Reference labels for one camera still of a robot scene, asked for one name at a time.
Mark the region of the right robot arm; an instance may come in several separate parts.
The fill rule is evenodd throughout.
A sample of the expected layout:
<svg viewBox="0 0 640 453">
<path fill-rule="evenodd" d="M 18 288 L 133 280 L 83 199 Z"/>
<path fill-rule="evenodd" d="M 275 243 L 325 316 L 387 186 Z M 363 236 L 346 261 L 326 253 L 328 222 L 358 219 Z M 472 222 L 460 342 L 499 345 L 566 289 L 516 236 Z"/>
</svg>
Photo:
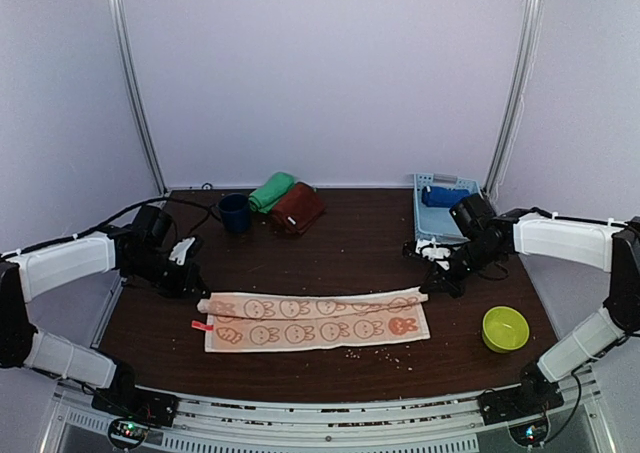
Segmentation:
<svg viewBox="0 0 640 453">
<path fill-rule="evenodd" d="M 572 330 L 521 373 L 512 403 L 530 415 L 560 380 L 639 333 L 639 220 L 562 216 L 538 207 L 497 213 L 472 194 L 450 209 L 464 243 L 437 257 L 423 293 L 463 294 L 466 280 L 508 256 L 520 256 L 553 318 L 586 313 Z"/>
</svg>

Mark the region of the orange patterned towel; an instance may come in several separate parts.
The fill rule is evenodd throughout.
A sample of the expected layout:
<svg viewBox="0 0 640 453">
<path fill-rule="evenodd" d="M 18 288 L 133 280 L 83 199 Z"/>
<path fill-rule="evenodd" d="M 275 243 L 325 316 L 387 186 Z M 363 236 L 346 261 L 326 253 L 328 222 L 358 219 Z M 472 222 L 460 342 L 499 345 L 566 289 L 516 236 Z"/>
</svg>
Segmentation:
<svg viewBox="0 0 640 453">
<path fill-rule="evenodd" d="M 351 296 L 283 296 L 216 292 L 191 327 L 205 334 L 208 353 L 280 353 L 428 340 L 417 287 Z"/>
</svg>

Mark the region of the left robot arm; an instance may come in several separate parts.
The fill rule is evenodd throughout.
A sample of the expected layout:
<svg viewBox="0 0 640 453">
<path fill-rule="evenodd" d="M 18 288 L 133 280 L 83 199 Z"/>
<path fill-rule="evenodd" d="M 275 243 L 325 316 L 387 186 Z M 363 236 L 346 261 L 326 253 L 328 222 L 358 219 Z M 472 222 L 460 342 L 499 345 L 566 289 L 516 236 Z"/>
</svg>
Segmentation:
<svg viewBox="0 0 640 453">
<path fill-rule="evenodd" d="M 190 234 L 165 250 L 172 216 L 151 203 L 136 210 L 125 226 L 106 220 L 1 256 L 2 368 L 39 370 L 86 385 L 123 417 L 137 415 L 144 406 L 133 368 L 36 326 L 27 306 L 46 293 L 112 272 L 124 279 L 141 278 L 170 299 L 204 294 L 205 283 L 194 259 L 202 239 Z"/>
</svg>

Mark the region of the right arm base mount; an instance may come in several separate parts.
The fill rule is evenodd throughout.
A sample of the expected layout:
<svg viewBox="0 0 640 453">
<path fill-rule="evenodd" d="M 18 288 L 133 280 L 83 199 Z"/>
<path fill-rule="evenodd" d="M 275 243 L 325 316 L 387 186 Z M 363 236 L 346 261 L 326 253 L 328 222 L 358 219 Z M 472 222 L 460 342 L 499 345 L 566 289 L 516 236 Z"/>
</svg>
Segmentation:
<svg viewBox="0 0 640 453">
<path fill-rule="evenodd" d="M 529 397 L 522 386 L 487 389 L 477 401 L 486 426 L 506 423 L 510 438 L 529 449 L 542 447 L 551 437 L 549 413 L 564 405 L 559 391 Z"/>
</svg>

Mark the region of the light blue plastic basket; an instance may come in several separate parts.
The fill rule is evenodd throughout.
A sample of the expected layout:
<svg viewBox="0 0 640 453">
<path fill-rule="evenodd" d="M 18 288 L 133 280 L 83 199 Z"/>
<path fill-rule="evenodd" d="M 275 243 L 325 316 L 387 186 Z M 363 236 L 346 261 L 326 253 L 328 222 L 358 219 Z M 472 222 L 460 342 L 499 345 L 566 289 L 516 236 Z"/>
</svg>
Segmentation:
<svg viewBox="0 0 640 453">
<path fill-rule="evenodd" d="M 424 186 L 437 186 L 449 189 L 468 189 L 471 194 L 481 193 L 479 183 L 450 175 L 421 173 L 413 175 L 414 199 L 414 236 L 416 240 L 434 240 L 437 243 L 455 244 L 466 240 L 460 232 L 450 208 L 430 208 L 421 202 Z"/>
</svg>

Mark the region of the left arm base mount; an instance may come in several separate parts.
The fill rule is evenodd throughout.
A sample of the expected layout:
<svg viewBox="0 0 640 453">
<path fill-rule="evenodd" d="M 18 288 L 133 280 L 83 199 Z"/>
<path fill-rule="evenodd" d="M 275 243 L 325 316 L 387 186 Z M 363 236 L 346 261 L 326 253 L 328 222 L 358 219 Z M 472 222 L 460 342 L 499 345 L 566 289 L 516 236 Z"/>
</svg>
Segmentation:
<svg viewBox="0 0 640 453">
<path fill-rule="evenodd" d="M 107 439 L 122 451 L 140 447 L 154 429 L 171 427 L 178 405 L 175 395 L 137 387 L 126 398 L 106 389 L 92 391 L 92 408 L 113 416 L 107 426 Z"/>
</svg>

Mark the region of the blue towel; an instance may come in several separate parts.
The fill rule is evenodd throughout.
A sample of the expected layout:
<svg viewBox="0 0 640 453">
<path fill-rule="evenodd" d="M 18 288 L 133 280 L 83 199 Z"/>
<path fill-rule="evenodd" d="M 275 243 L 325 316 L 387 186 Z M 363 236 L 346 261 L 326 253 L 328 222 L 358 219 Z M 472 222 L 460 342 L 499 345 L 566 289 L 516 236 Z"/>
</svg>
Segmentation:
<svg viewBox="0 0 640 453">
<path fill-rule="evenodd" d="M 451 208 L 470 195 L 471 192 L 468 189 L 424 186 L 421 192 L 421 202 L 430 208 Z"/>
</svg>

